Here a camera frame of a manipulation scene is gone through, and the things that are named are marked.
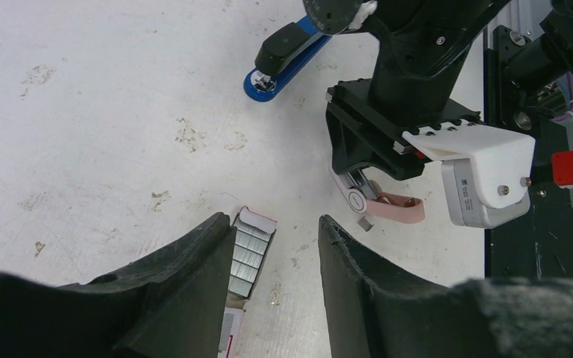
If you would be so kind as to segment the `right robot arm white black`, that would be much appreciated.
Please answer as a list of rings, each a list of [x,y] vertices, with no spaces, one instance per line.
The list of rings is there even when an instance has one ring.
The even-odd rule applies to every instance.
[[[333,171],[374,167],[396,180],[422,174],[426,153],[403,134],[440,131],[480,114],[451,99],[472,43],[504,8],[503,1],[309,0],[304,9],[323,34],[368,33],[379,42],[373,75],[331,87],[326,122]]]

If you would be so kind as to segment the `silver staple strip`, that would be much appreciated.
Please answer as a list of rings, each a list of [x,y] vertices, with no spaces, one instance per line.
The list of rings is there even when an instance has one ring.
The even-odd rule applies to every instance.
[[[361,217],[357,223],[365,232],[369,232],[374,227],[366,216]]]

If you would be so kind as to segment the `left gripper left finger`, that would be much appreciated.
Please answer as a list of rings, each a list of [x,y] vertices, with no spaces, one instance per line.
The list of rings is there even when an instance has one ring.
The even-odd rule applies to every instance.
[[[87,284],[0,272],[0,357],[216,357],[234,241],[215,213]]]

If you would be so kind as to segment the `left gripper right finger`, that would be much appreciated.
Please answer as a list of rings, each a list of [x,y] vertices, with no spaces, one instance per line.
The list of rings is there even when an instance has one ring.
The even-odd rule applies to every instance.
[[[441,286],[328,215],[318,246],[333,357],[573,357],[573,279]]]

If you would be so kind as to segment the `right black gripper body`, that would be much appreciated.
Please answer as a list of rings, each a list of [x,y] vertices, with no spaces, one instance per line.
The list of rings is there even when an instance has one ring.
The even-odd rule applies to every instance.
[[[338,175],[374,167],[395,180],[423,174],[430,162],[422,151],[402,137],[420,128],[437,132],[446,124],[480,122],[480,112],[449,99],[442,114],[431,122],[397,125],[369,97],[371,79],[340,81],[327,89],[325,118],[331,139],[331,168]]]

